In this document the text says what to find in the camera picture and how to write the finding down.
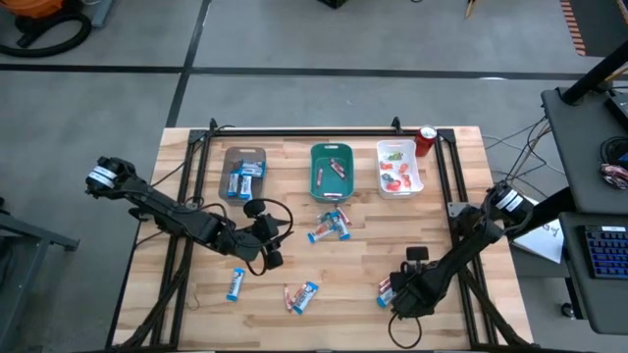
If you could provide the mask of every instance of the teal plastic bin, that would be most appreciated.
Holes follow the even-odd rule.
[[[319,143],[310,150],[310,193],[318,202],[342,203],[353,194],[353,151],[344,143]],[[332,169],[331,159],[344,168],[344,178]],[[317,185],[319,170],[323,170],[321,185]],[[325,196],[326,193],[341,196]]]

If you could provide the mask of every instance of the orange object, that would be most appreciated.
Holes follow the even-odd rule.
[[[64,0],[0,0],[13,14],[39,19],[50,16],[63,7]]]

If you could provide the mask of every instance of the green food item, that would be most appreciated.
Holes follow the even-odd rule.
[[[389,161],[400,161],[401,158],[403,158],[403,153],[401,153],[401,152],[394,152],[394,153],[391,153],[389,155],[388,160]]]

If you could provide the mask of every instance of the vacuum cleaner hose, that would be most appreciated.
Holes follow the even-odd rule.
[[[48,29],[54,27],[55,25],[62,24],[68,21],[79,21],[80,22],[80,30],[78,33],[72,38],[66,40],[63,43],[49,46],[47,48],[38,48],[38,49],[21,49],[21,48],[12,48],[5,45],[0,44],[0,53],[6,54],[13,57],[18,58],[45,58],[53,55],[65,53],[68,50],[78,47],[81,43],[83,43],[89,34],[91,33],[91,20],[84,14],[75,12],[69,14],[60,14],[58,16],[52,16],[50,19],[45,20],[30,31],[27,35],[32,38],[34,41]]]

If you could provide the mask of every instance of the desk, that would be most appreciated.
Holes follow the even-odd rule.
[[[182,161],[188,132],[186,128],[166,129],[153,180]],[[493,183],[480,130],[456,127],[455,134],[469,198],[471,202],[481,202]],[[283,243],[285,264],[282,267],[263,277],[246,274],[237,303],[228,302],[225,296],[233,268],[245,268],[243,262],[195,246],[180,349],[398,349],[387,333],[391,313],[375,303],[377,283],[398,269],[407,246],[428,246],[430,258],[438,259],[451,244],[434,152],[419,160],[420,176],[425,183],[419,196],[384,200],[378,194],[376,177],[375,146],[381,139],[355,136],[212,138],[205,173],[205,203],[219,200],[218,185],[228,148],[262,147],[268,162],[264,195],[285,202],[292,209],[295,234]],[[328,237],[312,245],[305,234],[316,226],[316,216],[330,205],[316,203],[309,195],[310,148],[326,141],[343,142],[353,149],[355,193],[342,207],[354,226],[350,228],[352,238],[348,242]],[[174,175],[158,188],[176,197],[179,181],[179,175]],[[272,207],[269,205],[268,211],[282,217],[281,211]],[[228,211],[239,227],[250,224],[240,208],[229,207]],[[154,232],[153,224],[143,225],[138,239]],[[168,236],[159,236],[143,243],[132,256],[114,343],[127,339],[154,304],[167,243]],[[486,249],[482,260],[492,299],[515,330],[532,341],[506,240]],[[289,314],[283,301],[284,283],[294,293],[307,280],[319,284],[320,291],[303,316]],[[477,302],[474,309],[480,323]],[[172,310],[167,313],[167,323],[171,320],[169,315]],[[422,318],[421,322],[423,340],[417,349],[468,348],[457,280],[451,283],[436,314]],[[398,336],[401,343],[414,340],[415,325],[412,321],[396,324],[393,326],[395,337]],[[478,329],[482,330],[482,325],[478,325]]]
[[[602,162],[600,145],[613,136],[628,136],[628,133],[604,106],[608,99],[606,93],[590,92],[576,106],[565,104],[557,90],[545,91],[541,97],[569,186],[537,205],[534,218],[526,229],[555,220],[562,212],[570,213],[571,216],[560,219],[567,257],[571,259],[568,264],[570,278],[566,281],[576,316],[588,317],[591,327],[598,333],[628,334],[625,319],[623,325],[617,325],[620,318],[626,318],[618,314],[628,313],[621,294],[628,291],[628,282],[619,280],[608,284],[606,280],[590,278],[585,266],[586,255],[575,241],[578,234],[573,229],[565,229],[573,227],[577,220],[582,222],[581,225],[596,225],[604,220],[616,220],[612,215],[628,213],[628,193],[606,183],[599,172]],[[581,302],[584,303],[582,313],[578,306]],[[609,315],[608,308],[612,308],[615,315]]]
[[[563,103],[556,90],[541,98],[578,212],[626,214],[628,193],[606,183],[599,171],[600,145],[613,136],[628,136],[604,106],[608,95],[588,94],[578,106]]]
[[[568,254],[565,260],[574,285],[582,294],[578,296],[580,303],[572,303],[574,308],[584,306],[582,309],[588,314],[591,328],[597,333],[628,334],[628,305],[625,305],[628,285],[625,280],[591,278],[589,264],[582,256],[580,240],[584,234],[576,230],[577,226],[583,225],[628,227],[628,217],[563,213],[559,219]]]

